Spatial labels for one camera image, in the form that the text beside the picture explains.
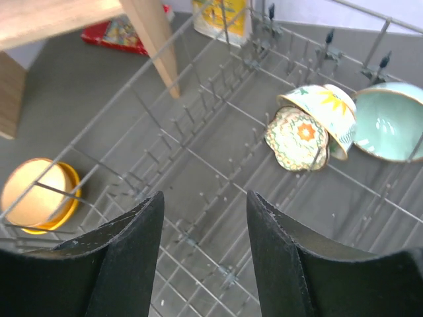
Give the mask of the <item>beige bird-pattern bowl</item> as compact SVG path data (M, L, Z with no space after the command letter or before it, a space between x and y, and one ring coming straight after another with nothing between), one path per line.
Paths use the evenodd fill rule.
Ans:
M8 222L14 225L35 227L52 221L67 202L59 191L71 192L71 180L60 165L51 168L51 160L34 158L22 163L7 179L1 194L1 210L5 211L39 175L47 170L39 183L55 188L52 191L33 186L22 199L6 214Z

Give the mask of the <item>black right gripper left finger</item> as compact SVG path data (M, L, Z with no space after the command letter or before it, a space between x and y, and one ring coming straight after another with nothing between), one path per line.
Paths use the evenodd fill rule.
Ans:
M165 198L156 192L77 238L39 250L33 316L147 316Z

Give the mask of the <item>grey wire dish rack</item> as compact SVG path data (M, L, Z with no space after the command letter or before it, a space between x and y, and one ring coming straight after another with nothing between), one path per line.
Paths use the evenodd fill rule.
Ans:
M422 89L422 26L383 13L388 1L374 9L349 1L318 6L320 15L369 17L374 26L365 30L296 26L277 18L280 5L249 1L252 31L241 47L195 31L194 15L177 15L166 44L176 57L169 86L154 65L161 52L114 53L74 32L49 41L26 80L18 137L1 143L1 184L28 160L50 159L49 168L65 162L80 184L59 193L79 204L45 234L8 222L33 186L56 191L39 183L45 170L1 210L2 316L33 316L37 251L97 229L156 192L165 211L147 316L263 316L249 191L370 253L380 283L376 316L422 315L422 160L383 160L354 141L338 160L329 135L324 168L291 172L264 139L284 107L277 95L304 85L334 85L352 100L379 83Z

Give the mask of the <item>floral patterned ceramic bowl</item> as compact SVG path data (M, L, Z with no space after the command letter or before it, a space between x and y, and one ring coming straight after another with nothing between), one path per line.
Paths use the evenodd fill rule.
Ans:
M291 172L320 170L329 159L330 137L313 117L293 106L280 108L264 134L278 164Z

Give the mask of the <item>yellow plastic bowl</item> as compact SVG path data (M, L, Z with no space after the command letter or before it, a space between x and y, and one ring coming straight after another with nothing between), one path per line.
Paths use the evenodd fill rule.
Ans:
M80 184L80 177L72 166L65 162L58 162L61 168L65 171L65 174L71 180L71 188L72 190ZM45 224L38 225L35 227L28 227L27 229L21 228L22 231L28 234L45 234L53 230L57 230L66 223L70 217L74 214L74 212L78 208L79 201L77 199L69 198L64 205L63 209L59 212L58 216L56 216L52 221L49 221Z

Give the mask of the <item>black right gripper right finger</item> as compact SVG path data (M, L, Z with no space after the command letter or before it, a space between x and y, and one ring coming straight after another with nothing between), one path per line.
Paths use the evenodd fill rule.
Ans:
M263 316L376 316L370 253L345 246L247 194L247 225Z

